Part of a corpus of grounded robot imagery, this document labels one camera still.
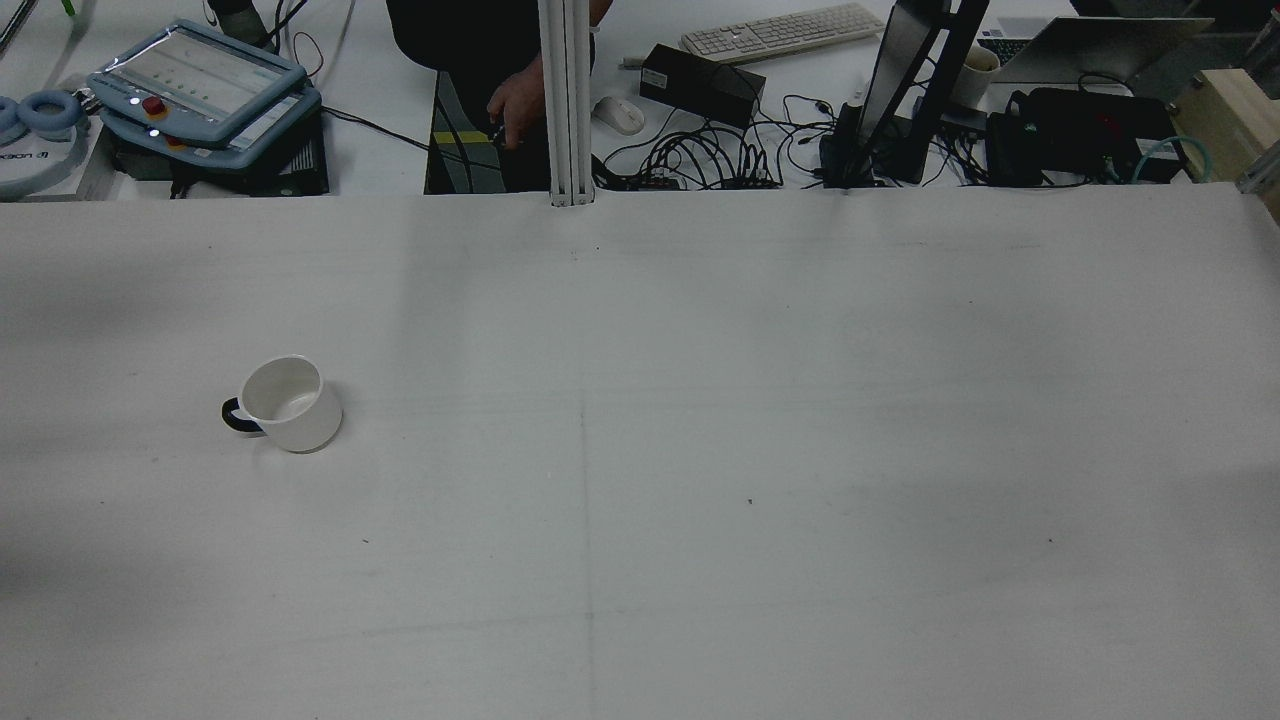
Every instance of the laptop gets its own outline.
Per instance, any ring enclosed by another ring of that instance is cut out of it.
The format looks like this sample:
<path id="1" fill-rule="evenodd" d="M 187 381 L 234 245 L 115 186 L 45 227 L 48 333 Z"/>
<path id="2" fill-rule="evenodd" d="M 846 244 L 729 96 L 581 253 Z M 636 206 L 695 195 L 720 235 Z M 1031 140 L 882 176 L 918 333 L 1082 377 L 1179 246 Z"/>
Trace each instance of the laptop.
<path id="1" fill-rule="evenodd" d="M 1000 56 L 1002 67 L 992 82 L 1075 85 L 1085 73 L 1129 82 L 1213 19 L 1062 17 L 997 18 L 997 23 L 977 38 Z"/>

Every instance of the monitor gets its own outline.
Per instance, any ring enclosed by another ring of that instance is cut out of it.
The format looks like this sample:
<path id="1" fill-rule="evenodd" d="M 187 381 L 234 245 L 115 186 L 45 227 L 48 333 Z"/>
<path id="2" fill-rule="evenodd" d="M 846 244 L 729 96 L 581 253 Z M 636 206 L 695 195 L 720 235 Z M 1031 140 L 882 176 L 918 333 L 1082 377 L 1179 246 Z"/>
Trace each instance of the monitor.
<path id="1" fill-rule="evenodd" d="M 876 56 L 876 69 L 860 109 L 842 109 L 835 132 L 822 140 L 823 182 L 827 187 L 874 184 L 882 174 L 920 182 L 929 142 L 978 33 L 988 0 L 897 0 Z M 918 85 L 920 68 L 942 31 L 946 42 L 910 120 L 895 114 Z"/>

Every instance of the black box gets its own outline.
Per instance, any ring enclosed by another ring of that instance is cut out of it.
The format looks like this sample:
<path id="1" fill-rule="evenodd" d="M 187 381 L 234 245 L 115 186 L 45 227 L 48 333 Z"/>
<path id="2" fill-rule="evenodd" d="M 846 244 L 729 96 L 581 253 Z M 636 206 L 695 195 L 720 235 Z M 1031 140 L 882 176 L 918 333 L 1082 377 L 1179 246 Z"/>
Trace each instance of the black box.
<path id="1" fill-rule="evenodd" d="M 762 76 L 666 45 L 654 45 L 640 68 L 640 97 L 742 129 L 760 106 L 762 90 Z"/>

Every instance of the coffee cup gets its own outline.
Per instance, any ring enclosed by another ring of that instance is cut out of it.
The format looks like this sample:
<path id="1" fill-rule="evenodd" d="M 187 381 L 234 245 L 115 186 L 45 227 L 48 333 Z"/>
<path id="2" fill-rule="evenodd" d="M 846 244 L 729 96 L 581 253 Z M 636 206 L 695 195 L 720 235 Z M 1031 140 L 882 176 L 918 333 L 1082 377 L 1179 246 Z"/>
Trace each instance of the coffee cup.
<path id="1" fill-rule="evenodd" d="M 991 50 L 974 45 L 964 58 L 960 76 L 951 90 L 951 101 L 964 108 L 977 108 L 998 72 L 1000 58 Z"/>
<path id="2" fill-rule="evenodd" d="M 264 433 L 289 452 L 310 452 L 338 432 L 342 404 L 312 361 L 285 355 L 253 370 L 239 395 L 223 404 L 223 420 L 233 430 Z"/>

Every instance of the white keyboard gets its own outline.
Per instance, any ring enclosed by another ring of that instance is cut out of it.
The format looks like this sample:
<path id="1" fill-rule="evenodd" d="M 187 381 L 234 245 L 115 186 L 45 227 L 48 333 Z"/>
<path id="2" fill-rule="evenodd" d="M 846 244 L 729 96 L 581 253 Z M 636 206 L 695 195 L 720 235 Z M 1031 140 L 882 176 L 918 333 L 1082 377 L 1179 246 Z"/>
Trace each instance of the white keyboard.
<path id="1" fill-rule="evenodd" d="M 794 55 L 823 45 L 861 40 L 884 23 L 858 3 L 791 13 L 686 32 L 680 44 L 694 55 L 718 63 L 746 63 Z"/>

